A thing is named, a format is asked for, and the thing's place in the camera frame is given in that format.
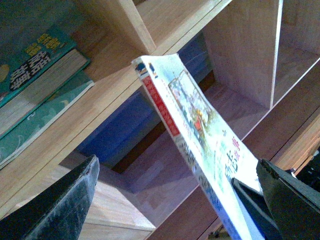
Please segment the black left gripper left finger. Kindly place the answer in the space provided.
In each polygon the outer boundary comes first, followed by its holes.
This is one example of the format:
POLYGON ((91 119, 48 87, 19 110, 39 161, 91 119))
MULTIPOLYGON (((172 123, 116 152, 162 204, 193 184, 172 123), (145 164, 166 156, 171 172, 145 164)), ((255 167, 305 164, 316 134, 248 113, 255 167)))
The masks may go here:
POLYGON ((0 221, 2 240, 77 240, 100 172, 95 155, 0 221))

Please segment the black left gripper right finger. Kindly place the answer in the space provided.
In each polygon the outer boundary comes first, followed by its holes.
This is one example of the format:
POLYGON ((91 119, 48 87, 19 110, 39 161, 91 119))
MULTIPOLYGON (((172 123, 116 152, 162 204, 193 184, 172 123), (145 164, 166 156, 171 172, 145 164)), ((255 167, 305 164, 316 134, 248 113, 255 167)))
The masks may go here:
POLYGON ((320 193, 270 161, 256 172, 267 207, 284 240, 320 238, 320 193))

